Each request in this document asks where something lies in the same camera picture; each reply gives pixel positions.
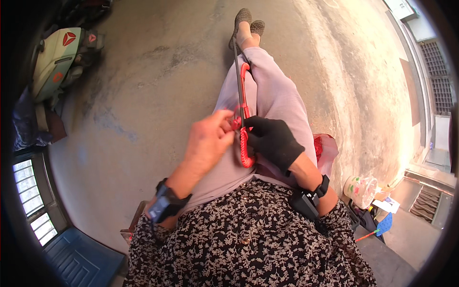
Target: wrist-mounted device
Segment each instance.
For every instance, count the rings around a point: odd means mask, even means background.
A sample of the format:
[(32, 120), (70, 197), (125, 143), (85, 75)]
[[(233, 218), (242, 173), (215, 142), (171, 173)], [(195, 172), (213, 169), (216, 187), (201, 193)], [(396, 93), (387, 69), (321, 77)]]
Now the wrist-mounted device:
[(316, 220), (319, 215), (316, 209), (319, 204), (319, 198), (327, 193), (329, 182), (328, 176), (323, 175), (322, 183), (314, 191), (303, 188), (293, 190), (288, 203), (306, 218), (312, 221)]
[(148, 214), (153, 223), (161, 223), (167, 217), (177, 215), (191, 198), (191, 194), (184, 199), (179, 199), (174, 191), (167, 187), (167, 178), (163, 179), (156, 186), (156, 201), (148, 209)]

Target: leg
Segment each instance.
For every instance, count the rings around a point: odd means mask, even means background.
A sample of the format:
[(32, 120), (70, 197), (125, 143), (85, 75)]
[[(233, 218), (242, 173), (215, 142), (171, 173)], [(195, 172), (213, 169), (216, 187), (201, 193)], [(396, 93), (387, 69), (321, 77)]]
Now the leg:
[[(239, 67), (241, 67), (244, 62), (242, 55), (239, 55), (238, 60)], [(257, 84), (250, 73), (246, 73), (245, 87), (249, 113), (253, 116), (257, 110)], [(234, 110), (238, 105), (239, 91), (236, 68), (233, 63), (223, 82), (214, 112), (224, 108)], [(240, 134), (237, 133), (233, 146), (226, 151), (219, 163), (193, 189), (193, 196), (185, 207), (185, 211), (231, 192), (253, 173), (255, 173), (255, 167), (246, 169), (242, 166)]]
[(317, 166), (313, 134), (297, 87), (265, 50), (252, 46), (244, 49), (244, 53), (252, 62), (253, 78), (257, 83), (258, 116), (284, 120), (298, 143), (304, 146), (307, 156)]

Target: black floral shirt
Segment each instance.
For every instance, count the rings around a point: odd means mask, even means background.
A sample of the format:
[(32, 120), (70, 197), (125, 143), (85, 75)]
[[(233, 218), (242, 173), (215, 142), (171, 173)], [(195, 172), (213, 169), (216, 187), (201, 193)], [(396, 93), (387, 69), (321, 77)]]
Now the black floral shirt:
[(124, 286), (376, 286), (344, 203), (313, 223), (288, 204), (291, 193), (251, 180), (180, 216), (173, 231), (143, 215)]

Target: shoe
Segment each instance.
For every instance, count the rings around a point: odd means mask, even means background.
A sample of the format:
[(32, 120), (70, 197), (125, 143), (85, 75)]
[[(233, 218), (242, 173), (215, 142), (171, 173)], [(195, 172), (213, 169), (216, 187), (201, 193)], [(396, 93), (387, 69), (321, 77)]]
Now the shoe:
[(249, 24), (252, 24), (252, 15), (250, 14), (249, 9), (247, 8), (242, 8), (239, 10), (239, 12), (236, 15), (236, 18), (234, 19), (234, 31), (233, 35), (229, 39), (228, 47), (230, 50), (233, 50), (233, 37), (236, 37), (237, 35), (237, 30), (239, 29), (239, 23), (242, 21), (249, 22)]
[(262, 20), (255, 20), (252, 24), (250, 24), (250, 33), (258, 34), (261, 38), (261, 36), (263, 36), (263, 32), (264, 22)]

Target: lavender pants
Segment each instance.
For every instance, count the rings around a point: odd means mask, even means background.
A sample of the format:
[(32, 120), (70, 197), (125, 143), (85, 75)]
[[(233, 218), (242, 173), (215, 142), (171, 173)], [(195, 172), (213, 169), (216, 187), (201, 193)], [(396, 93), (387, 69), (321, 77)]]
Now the lavender pants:
[[(306, 155), (317, 166), (313, 134), (297, 87), (284, 75), (274, 62), (274, 58), (265, 50), (251, 47), (245, 49), (244, 53), (251, 61), (252, 70), (252, 75), (246, 73), (245, 80), (250, 116), (258, 115), (263, 118), (284, 120), (298, 143), (304, 146)], [(242, 55), (239, 55), (238, 61), (241, 67), (244, 62)], [(238, 104), (239, 93), (235, 63), (233, 63), (223, 82), (214, 112), (224, 108), (234, 110)], [(259, 155), (255, 166), (244, 168), (241, 163), (240, 134), (237, 133), (234, 144), (194, 188), (193, 196), (184, 212), (224, 196), (252, 178), (287, 187), (295, 184), (293, 177), (282, 178), (280, 171)]]

